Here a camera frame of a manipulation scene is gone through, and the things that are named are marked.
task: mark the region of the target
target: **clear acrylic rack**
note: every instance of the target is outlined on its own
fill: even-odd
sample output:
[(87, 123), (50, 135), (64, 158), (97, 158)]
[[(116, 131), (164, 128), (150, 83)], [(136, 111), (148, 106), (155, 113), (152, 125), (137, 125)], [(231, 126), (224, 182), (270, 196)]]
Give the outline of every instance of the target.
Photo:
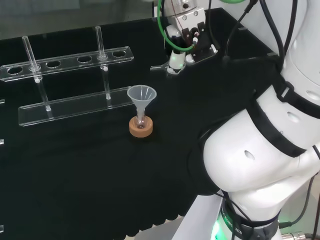
[[(129, 62), (134, 59), (130, 47), (105, 50), (101, 27), (96, 26), (95, 32), (98, 51), (40, 60), (35, 59), (29, 38), (27, 36), (22, 37), (29, 61), (1, 66), (0, 80), (9, 82), (33, 77), (35, 84), (38, 86), (42, 102), (19, 107), (19, 125), (35, 125), (133, 104), (127, 95), (130, 86), (110, 90), (108, 79), (109, 65)], [(43, 85), (43, 76), (92, 67), (99, 67), (99, 71), (101, 71), (104, 85), (103, 92), (48, 100)]]

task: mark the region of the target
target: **robot end effector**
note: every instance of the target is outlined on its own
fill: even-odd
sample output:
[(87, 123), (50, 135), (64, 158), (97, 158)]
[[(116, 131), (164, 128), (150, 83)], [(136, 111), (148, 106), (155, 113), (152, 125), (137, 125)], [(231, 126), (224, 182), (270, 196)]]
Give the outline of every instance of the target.
[(159, 0), (158, 3), (162, 3), (162, 14), (170, 24), (163, 31), (164, 38), (171, 42), (166, 39), (165, 44), (170, 59), (164, 65), (152, 66), (150, 70), (165, 70), (178, 75), (186, 65), (192, 66), (217, 54), (219, 46), (212, 44), (210, 39), (205, 10), (197, 7), (195, 0)]

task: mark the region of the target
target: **white wall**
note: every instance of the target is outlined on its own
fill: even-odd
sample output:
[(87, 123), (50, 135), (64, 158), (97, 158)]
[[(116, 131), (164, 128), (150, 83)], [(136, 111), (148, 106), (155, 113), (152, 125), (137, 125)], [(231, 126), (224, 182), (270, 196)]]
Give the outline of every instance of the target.
[[(197, 0), (197, 2), (200, 6), (206, 6), (206, 8), (208, 8), (209, 0)], [(235, 19), (239, 19), (243, 14), (245, 8), (247, 7), (248, 2), (249, 1), (246, 0), (238, 4), (227, 4), (220, 2), (219, 0), (212, 0), (211, 7), (222, 7)], [(284, 43), (286, 41), (289, 28), (292, 0), (267, 0), (266, 2)], [(298, 1), (298, 11), (292, 39), (294, 39), (298, 33), (298, 30), (303, 22), (306, 9), (307, 0)], [(262, 42), (264, 42), (269, 48), (278, 53), (276, 40), (268, 25), (259, 2), (253, 7), (251, 12), (243, 19), (241, 23), (246, 28), (248, 28), (255, 36), (257, 36)]]

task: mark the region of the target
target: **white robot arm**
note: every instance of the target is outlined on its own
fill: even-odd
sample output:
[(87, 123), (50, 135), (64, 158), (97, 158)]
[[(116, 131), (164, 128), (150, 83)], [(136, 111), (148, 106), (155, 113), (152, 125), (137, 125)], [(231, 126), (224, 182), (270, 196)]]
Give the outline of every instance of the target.
[[(307, 5), (281, 72), (286, 84), (269, 87), (204, 146), (208, 175), (242, 210), (235, 208), (240, 218), (245, 213), (254, 223), (249, 227), (256, 239), (282, 239), (276, 222), (281, 208), (320, 171), (320, 1)], [(231, 239), (227, 207), (218, 222)], [(237, 226), (235, 239), (246, 239)]]

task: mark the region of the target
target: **black tablecloth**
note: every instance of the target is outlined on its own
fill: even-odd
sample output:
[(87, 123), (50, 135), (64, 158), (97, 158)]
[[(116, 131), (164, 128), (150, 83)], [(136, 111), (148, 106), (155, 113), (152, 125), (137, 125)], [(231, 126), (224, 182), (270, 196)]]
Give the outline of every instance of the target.
[[(123, 239), (152, 224), (184, 216), (201, 190), (186, 167), (188, 150), (206, 124), (243, 109), (254, 90), (269, 85), (270, 64), (222, 67), (235, 20), (212, 11), (220, 54), (166, 78), (150, 66), (167, 61), (154, 19), (102, 26), (104, 47), (130, 46), (134, 60), (109, 66), (111, 89), (144, 84), (157, 91), (146, 109), (152, 135), (129, 133), (133, 105), (33, 126), (18, 125), (18, 107), (41, 102), (33, 79), (0, 83), (1, 239)], [(97, 50), (92, 28), (29, 37), (37, 59)], [(233, 58), (270, 50), (249, 31), (237, 31)], [(0, 41), (0, 65), (27, 60), (20, 38)], [(49, 100), (103, 91), (98, 68), (44, 76)]]

